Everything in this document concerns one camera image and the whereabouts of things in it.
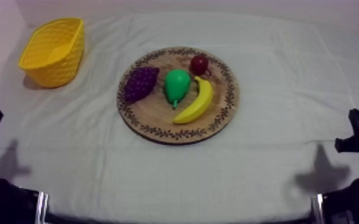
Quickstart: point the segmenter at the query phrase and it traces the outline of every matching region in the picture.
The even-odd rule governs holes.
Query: toy fruit
[[[131,71],[130,78],[124,87],[127,102],[136,102],[145,98],[153,90],[157,82],[160,69],[142,67]]]
[[[174,118],[175,124],[186,124],[198,119],[209,107],[213,99],[213,88],[209,81],[196,76],[199,84],[199,94],[195,101]]]
[[[209,75],[211,75],[211,72],[208,70],[208,66],[209,60],[203,55],[197,55],[192,58],[189,70],[195,76],[201,76],[207,71],[209,72]]]
[[[168,102],[172,104],[174,109],[177,107],[177,103],[179,103],[189,91],[190,84],[191,78],[184,70],[174,69],[167,74],[164,82],[164,91]]]

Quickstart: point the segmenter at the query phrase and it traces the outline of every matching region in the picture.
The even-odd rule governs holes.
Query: wooden plate
[[[204,55],[209,59],[212,76],[203,75],[213,86],[212,103],[205,113],[192,123],[174,125],[174,117],[187,108],[197,97],[197,83],[192,81],[188,94],[173,110],[163,94],[165,76],[172,69],[188,67],[195,55]],[[124,86],[130,72],[140,67],[160,68],[157,84],[144,99],[127,104],[124,98]],[[205,140],[222,130],[233,118],[239,102],[239,87],[230,68],[216,56],[195,48],[174,47],[153,51],[131,65],[121,78],[117,106],[124,122],[137,134],[154,142],[163,144],[189,144]]]

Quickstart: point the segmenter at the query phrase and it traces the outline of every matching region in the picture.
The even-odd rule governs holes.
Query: table surface
[[[155,13],[86,21],[77,77],[37,87],[17,67],[0,78],[0,177],[50,194],[51,210],[106,221],[258,222],[303,216],[310,196],[359,178],[338,154],[359,108],[359,34],[241,14]],[[155,49],[191,46],[232,69],[232,122],[186,147],[137,136],[116,108],[121,75]]]

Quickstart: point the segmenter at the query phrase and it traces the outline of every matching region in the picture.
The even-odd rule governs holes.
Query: banana
[[[208,108],[213,99],[213,88],[209,81],[196,76],[199,94],[195,101],[174,118],[174,124],[186,124],[198,119]]]

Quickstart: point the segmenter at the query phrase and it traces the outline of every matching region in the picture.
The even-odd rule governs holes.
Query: yellow basket
[[[75,77],[84,48],[83,20],[61,18],[35,30],[18,66],[43,87],[62,86]]]

